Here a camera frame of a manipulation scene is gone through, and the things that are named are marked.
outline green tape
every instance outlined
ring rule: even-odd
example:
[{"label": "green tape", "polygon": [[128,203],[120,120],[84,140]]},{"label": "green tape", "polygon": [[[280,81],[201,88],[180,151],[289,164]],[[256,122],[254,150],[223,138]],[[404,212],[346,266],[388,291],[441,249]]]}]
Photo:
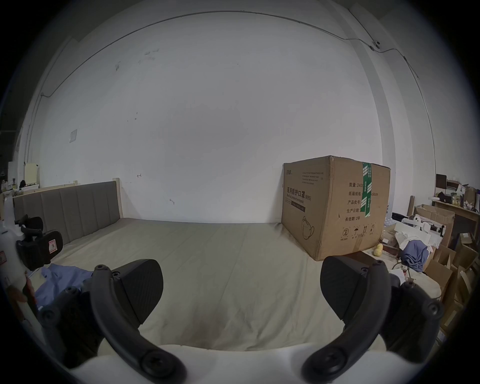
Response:
[{"label": "green tape", "polygon": [[363,164],[363,190],[361,193],[360,212],[365,212],[365,217],[370,216],[370,204],[372,202],[372,165]]}]

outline blue cloth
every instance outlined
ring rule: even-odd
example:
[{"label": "blue cloth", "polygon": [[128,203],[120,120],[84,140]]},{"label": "blue cloth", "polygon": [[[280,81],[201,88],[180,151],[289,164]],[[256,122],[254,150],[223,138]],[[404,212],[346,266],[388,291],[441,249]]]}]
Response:
[{"label": "blue cloth", "polygon": [[42,267],[42,275],[47,279],[35,292],[37,306],[51,304],[60,292],[68,287],[80,288],[82,283],[92,276],[93,272],[77,267],[51,264]]},{"label": "blue cloth", "polygon": [[414,271],[423,272],[423,265],[428,258],[428,249],[421,240],[410,240],[405,249],[400,252],[402,264],[408,265]]}]

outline small box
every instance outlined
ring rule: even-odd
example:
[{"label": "small box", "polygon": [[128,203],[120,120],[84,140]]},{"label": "small box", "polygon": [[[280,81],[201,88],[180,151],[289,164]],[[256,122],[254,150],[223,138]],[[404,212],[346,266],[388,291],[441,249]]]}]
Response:
[{"label": "small box", "polygon": [[335,156],[285,164],[282,224],[314,260],[377,245],[390,168]]},{"label": "small box", "polygon": [[456,242],[456,248],[460,248],[461,245],[466,245],[467,247],[470,247],[473,250],[477,250],[477,246],[475,242],[472,240],[472,235],[470,233],[459,233],[458,234],[458,240]]}]

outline gray headboard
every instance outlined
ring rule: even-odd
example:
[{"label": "gray headboard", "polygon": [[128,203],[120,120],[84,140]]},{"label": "gray headboard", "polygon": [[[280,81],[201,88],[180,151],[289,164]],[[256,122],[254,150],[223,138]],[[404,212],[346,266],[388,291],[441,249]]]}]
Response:
[{"label": "gray headboard", "polygon": [[117,183],[75,185],[16,196],[15,220],[40,216],[43,230],[56,229],[63,244],[89,235],[120,218]]}]

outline mattress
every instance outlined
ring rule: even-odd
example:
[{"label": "mattress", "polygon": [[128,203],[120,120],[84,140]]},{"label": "mattress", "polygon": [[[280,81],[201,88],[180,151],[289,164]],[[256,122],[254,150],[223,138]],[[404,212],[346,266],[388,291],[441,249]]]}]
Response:
[{"label": "mattress", "polygon": [[[93,270],[138,259],[162,268],[160,302],[140,326],[156,345],[261,350],[325,345],[343,330],[320,291],[315,262],[282,224],[204,224],[124,218],[74,240],[52,260]],[[385,260],[387,267],[394,261]],[[438,284],[412,277],[431,297]],[[380,337],[373,349],[384,350]],[[112,353],[106,342],[99,354]]]}]

